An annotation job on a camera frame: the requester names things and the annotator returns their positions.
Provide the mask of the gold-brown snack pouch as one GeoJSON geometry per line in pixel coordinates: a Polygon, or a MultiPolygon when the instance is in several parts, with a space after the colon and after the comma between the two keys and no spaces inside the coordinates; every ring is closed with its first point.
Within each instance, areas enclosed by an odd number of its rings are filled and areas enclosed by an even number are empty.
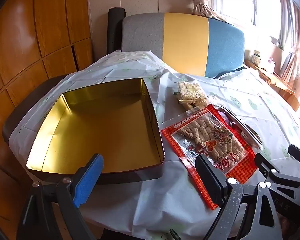
{"type": "Polygon", "coordinates": [[[223,107],[223,106],[215,106],[217,111],[225,114],[230,122],[230,124],[234,124],[234,130],[239,133],[239,135],[251,146],[253,149],[257,151],[263,150],[262,140],[258,136],[258,134],[247,124],[242,122],[232,111],[223,107]]]}

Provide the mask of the red checkered rice-stick snack bag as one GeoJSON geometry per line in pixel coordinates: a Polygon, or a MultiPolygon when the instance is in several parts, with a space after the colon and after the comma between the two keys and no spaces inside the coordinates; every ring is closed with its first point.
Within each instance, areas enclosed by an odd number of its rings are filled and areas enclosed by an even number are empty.
{"type": "Polygon", "coordinates": [[[212,201],[195,168],[198,155],[205,155],[227,178],[235,178],[241,184],[246,183],[257,170],[253,149],[212,104],[189,113],[178,122],[171,120],[170,123],[161,130],[162,135],[185,165],[211,210],[218,205],[212,201]]]}

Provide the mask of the puffed rice cake pack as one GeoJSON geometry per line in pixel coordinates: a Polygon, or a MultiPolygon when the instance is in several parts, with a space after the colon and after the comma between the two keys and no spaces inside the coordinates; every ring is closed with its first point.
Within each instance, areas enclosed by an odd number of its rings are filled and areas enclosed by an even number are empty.
{"type": "Polygon", "coordinates": [[[178,102],[186,109],[202,109],[210,104],[200,84],[194,81],[178,83],[178,102]]]}

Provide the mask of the white green-cloud tablecloth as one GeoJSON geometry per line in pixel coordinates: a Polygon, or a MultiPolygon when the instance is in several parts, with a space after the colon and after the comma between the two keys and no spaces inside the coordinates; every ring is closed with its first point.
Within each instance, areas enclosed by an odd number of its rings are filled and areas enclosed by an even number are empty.
{"type": "MultiPolygon", "coordinates": [[[[212,79],[181,74],[153,53],[114,52],[85,70],[63,78],[25,114],[11,133],[8,144],[18,161],[31,170],[73,173],[95,153],[106,155],[119,150],[115,163],[136,163],[156,147],[152,129],[139,109],[140,100],[126,100],[124,115],[110,116],[119,99],[103,99],[88,109],[94,117],[81,118],[90,132],[74,128],[69,142],[61,143],[60,128],[71,127],[56,121],[43,139],[39,129],[53,104],[66,92],[89,85],[141,78],[151,97],[157,127],[182,113],[173,94],[179,81],[195,81],[213,103],[232,111],[262,140],[262,154],[286,175],[300,178],[300,163],[288,154],[288,146],[300,148],[300,118],[288,103],[270,88],[256,70],[242,69],[212,79]]],[[[216,211],[204,203],[185,166],[164,143],[165,162],[159,179],[98,185],[83,205],[84,218],[93,224],[143,239],[158,239],[175,229],[186,239],[203,237],[216,211]]]]}

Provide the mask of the wooden side table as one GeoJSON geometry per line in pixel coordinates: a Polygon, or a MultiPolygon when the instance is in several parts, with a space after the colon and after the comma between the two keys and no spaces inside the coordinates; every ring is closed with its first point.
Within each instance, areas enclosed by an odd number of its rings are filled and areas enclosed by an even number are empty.
{"type": "Polygon", "coordinates": [[[295,97],[295,93],[288,88],[284,83],[281,82],[274,74],[266,72],[265,70],[257,67],[251,61],[245,60],[244,64],[249,68],[257,70],[259,76],[262,80],[266,82],[277,94],[279,94],[291,107],[294,111],[297,111],[300,107],[298,99],[295,97]]]}

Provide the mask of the gold metal tin box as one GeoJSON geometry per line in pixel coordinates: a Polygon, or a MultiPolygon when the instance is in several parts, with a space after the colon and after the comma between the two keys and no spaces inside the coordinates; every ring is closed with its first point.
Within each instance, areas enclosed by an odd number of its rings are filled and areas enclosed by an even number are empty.
{"type": "Polygon", "coordinates": [[[157,179],[165,152],[143,78],[63,93],[44,118],[26,168],[44,181],[74,174],[95,154],[104,160],[101,184],[157,179]]]}

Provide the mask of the pink patterned right curtain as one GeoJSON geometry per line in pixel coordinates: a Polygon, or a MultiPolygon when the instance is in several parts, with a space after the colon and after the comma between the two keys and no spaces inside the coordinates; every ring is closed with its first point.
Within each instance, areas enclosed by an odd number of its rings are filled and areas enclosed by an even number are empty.
{"type": "Polygon", "coordinates": [[[279,77],[289,89],[293,89],[296,77],[300,76],[300,9],[293,0],[280,0],[280,3],[279,47],[283,57],[279,77]]]}

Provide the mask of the boxes on side table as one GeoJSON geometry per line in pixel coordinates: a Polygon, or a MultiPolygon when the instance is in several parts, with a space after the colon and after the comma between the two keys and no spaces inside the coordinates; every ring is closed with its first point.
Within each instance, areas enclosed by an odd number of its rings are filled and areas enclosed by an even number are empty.
{"type": "Polygon", "coordinates": [[[254,50],[253,52],[252,63],[258,68],[261,68],[269,73],[273,73],[275,69],[275,61],[273,60],[273,58],[266,57],[258,50],[254,50]]]}

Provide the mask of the wooden panel cabinet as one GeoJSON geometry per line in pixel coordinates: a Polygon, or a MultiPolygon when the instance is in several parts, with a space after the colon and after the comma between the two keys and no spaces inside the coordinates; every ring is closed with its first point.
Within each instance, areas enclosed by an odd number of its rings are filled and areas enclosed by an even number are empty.
{"type": "Polygon", "coordinates": [[[0,8],[0,228],[15,239],[30,179],[2,136],[45,81],[93,62],[88,0],[5,0],[0,8]]]}

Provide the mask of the black rolled mat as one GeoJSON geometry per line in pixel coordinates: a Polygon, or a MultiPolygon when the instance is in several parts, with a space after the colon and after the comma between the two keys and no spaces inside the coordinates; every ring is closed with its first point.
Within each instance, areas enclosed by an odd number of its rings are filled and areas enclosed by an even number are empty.
{"type": "Polygon", "coordinates": [[[126,16],[124,8],[114,7],[108,10],[107,54],[121,50],[122,24],[126,16]]]}

